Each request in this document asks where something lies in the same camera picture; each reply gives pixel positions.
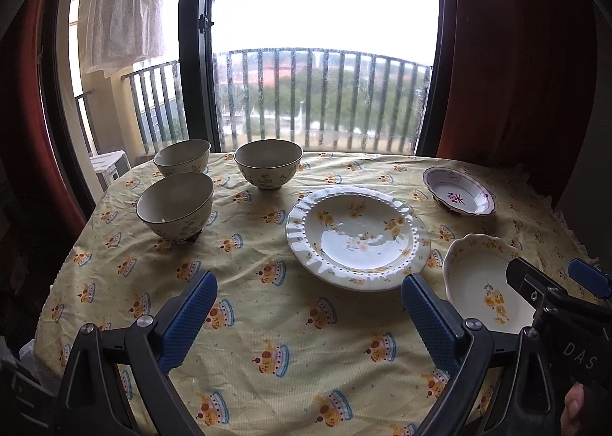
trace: balcony railing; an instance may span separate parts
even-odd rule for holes
[[[179,71],[179,62],[175,60],[121,77],[130,82],[134,111],[146,154],[188,138]]]
[[[94,120],[91,119],[90,101],[88,100],[88,96],[91,95],[91,93],[93,93],[93,89],[75,96],[75,102],[76,114],[79,124],[81,125],[81,132],[85,139],[87,152],[90,156],[94,156],[100,152],[100,142],[98,141],[96,129],[94,128]]]
[[[130,82],[146,153],[187,139],[179,69],[171,61],[122,77]],[[310,150],[412,153],[430,76],[427,65],[358,51],[277,47],[214,54],[221,150],[276,137]]]

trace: glass door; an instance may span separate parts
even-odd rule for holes
[[[206,95],[221,150],[276,137],[414,153],[439,0],[207,1]]]

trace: yellow wall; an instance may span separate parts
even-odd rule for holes
[[[104,77],[102,70],[82,73],[83,91],[93,90],[88,96],[91,119],[100,143],[100,153],[123,150],[131,165],[136,157],[143,155],[143,141],[140,137],[132,92],[128,80],[121,76],[131,73],[132,68],[124,68],[117,73]]]

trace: scalloped dish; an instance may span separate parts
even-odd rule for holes
[[[446,296],[464,318],[490,331],[518,334],[533,322],[533,307],[506,282],[506,267],[521,253],[499,237],[468,234],[453,241],[442,264]]]
[[[493,196],[480,182],[452,168],[428,168],[423,183],[438,204],[460,215],[482,216],[495,210]]]
[[[289,214],[287,241],[312,274],[356,291],[384,291],[420,272],[430,241],[412,207],[355,186],[315,191]]]

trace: ceramic bowl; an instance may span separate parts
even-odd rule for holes
[[[489,215],[495,209],[491,193],[469,175],[444,167],[423,173],[423,183],[442,206],[461,215]]]
[[[289,214],[287,241],[312,274],[339,287],[384,291],[420,272],[427,229],[393,196],[355,186],[315,191]]]
[[[212,210],[212,179],[198,172],[182,172],[155,182],[136,204],[139,219],[155,234],[173,241],[198,234]]]
[[[189,139],[162,149],[153,158],[153,163],[164,177],[181,172],[202,173],[208,165],[209,155],[208,140]]]
[[[295,142],[264,139],[241,145],[234,153],[234,160],[250,183],[272,190],[293,178],[303,154]]]
[[[520,252],[498,237],[468,234],[453,241],[442,264],[446,295],[463,318],[490,331],[518,334],[534,309],[506,282],[506,268]]]

